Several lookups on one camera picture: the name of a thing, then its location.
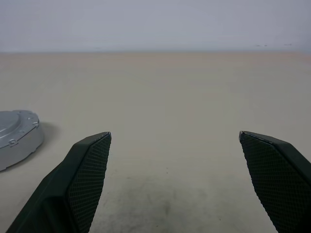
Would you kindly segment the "silver motor base copper windings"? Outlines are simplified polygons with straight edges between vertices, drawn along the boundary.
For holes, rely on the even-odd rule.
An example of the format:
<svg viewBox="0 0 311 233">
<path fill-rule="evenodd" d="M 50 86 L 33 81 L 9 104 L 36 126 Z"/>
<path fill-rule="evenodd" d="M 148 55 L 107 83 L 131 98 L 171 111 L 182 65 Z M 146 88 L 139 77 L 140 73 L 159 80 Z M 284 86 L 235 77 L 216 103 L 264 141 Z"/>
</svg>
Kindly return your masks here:
<svg viewBox="0 0 311 233">
<path fill-rule="evenodd" d="M 0 171 L 13 166 L 34 153 L 43 143 L 44 133 L 39 119 L 28 119 L 12 133 L 0 137 Z"/>
</svg>

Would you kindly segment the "silver motor cover with board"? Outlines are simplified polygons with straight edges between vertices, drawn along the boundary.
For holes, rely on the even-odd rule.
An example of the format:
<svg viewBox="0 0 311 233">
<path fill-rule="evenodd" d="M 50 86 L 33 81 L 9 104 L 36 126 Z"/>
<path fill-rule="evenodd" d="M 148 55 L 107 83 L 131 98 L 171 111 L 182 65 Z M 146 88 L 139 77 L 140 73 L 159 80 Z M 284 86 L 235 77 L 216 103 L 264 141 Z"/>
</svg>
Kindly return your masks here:
<svg viewBox="0 0 311 233">
<path fill-rule="evenodd" d="M 27 110 L 0 111 L 0 149 L 14 146 L 39 127 L 39 117 Z"/>
</svg>

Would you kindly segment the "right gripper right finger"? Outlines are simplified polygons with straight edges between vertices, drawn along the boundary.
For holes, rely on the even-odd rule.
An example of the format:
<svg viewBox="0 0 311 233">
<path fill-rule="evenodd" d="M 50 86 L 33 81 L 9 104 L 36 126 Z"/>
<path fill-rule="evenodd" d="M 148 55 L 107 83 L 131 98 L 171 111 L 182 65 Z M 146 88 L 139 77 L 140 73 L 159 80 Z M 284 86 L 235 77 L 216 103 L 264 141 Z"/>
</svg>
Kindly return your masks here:
<svg viewBox="0 0 311 233">
<path fill-rule="evenodd" d="M 239 134 L 254 187 L 278 233 L 311 233 L 311 163 L 290 143 Z"/>
</svg>

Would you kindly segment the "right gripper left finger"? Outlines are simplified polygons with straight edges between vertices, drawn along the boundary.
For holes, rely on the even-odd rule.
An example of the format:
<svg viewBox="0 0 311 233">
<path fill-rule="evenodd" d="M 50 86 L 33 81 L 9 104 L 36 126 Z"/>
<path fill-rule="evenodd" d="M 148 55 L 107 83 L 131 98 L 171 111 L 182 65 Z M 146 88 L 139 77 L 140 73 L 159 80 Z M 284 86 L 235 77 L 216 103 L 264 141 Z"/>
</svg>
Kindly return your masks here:
<svg viewBox="0 0 311 233">
<path fill-rule="evenodd" d="M 110 132 L 75 143 L 6 233 L 88 233 L 103 191 L 110 145 Z"/>
</svg>

